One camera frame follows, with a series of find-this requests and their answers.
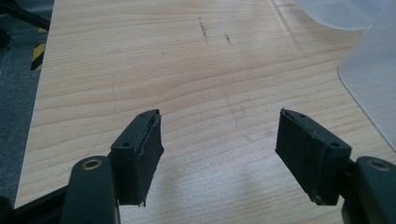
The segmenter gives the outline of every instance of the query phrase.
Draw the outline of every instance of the screw hole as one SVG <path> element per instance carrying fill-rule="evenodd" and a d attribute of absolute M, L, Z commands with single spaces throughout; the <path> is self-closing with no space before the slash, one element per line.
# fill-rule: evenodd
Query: screw hole
<path fill-rule="evenodd" d="M 331 145 L 332 147 L 340 147 L 340 144 L 338 144 L 338 143 L 330 143 L 330 145 Z"/>
<path fill-rule="evenodd" d="M 370 166 L 372 166 L 373 168 L 380 170 L 380 171 L 389 171 L 390 170 L 390 167 L 382 161 L 368 161 L 367 163 Z"/>
<path fill-rule="evenodd" d="M 93 170 L 93 169 L 98 168 L 101 164 L 102 164 L 102 161 L 100 161 L 100 160 L 86 161 L 86 162 L 84 162 L 84 164 L 82 164 L 82 169 L 83 170 Z"/>

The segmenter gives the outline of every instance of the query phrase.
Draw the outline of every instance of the floor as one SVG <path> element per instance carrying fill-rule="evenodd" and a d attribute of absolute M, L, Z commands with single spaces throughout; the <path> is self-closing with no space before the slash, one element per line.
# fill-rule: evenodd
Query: floor
<path fill-rule="evenodd" d="M 17 3 L 50 20 L 53 0 Z M 33 52 L 47 33 L 4 14 L 0 27 L 12 39 L 10 48 L 0 50 L 0 195 L 14 204 L 40 78 L 40 70 L 31 70 Z"/>

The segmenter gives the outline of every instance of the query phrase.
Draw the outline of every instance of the wooden table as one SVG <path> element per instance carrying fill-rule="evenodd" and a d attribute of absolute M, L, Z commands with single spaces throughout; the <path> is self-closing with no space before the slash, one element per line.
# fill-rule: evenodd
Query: wooden table
<path fill-rule="evenodd" d="M 322 26 L 290 0 L 57 0 L 17 205 L 106 155 L 140 112 L 163 114 L 146 208 L 122 223 L 339 223 L 275 154 L 279 110 L 299 111 L 396 162 L 337 75 L 362 32 Z"/>

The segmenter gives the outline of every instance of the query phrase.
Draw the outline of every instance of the dark mark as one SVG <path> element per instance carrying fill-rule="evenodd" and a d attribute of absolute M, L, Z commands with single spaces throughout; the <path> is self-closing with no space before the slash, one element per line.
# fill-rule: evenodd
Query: dark mark
<path fill-rule="evenodd" d="M 205 39 L 205 42 L 206 42 L 206 44 L 207 44 L 207 39 L 206 39 L 206 27 L 205 27 L 205 25 L 202 23 L 201 17 L 198 17 L 198 20 L 199 20 L 199 23 L 201 24 L 202 34 L 204 35 L 204 39 Z"/>
<path fill-rule="evenodd" d="M 231 43 L 230 37 L 229 37 L 226 33 L 224 33 L 224 35 L 225 35 L 225 38 L 227 38 L 227 42 L 228 42 L 230 45 L 233 45 L 233 43 Z"/>

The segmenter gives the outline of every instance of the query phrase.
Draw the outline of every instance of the wood grain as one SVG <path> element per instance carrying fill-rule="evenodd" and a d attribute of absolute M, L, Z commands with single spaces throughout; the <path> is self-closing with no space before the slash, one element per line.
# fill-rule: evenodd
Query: wood grain
<path fill-rule="evenodd" d="M 360 36 L 289 0 L 57 0 L 17 205 L 159 108 L 148 206 L 123 206 L 122 223 L 340 223 L 342 201 L 315 206 L 275 154 L 278 112 L 315 119 L 352 159 L 396 162 L 337 75 Z"/>

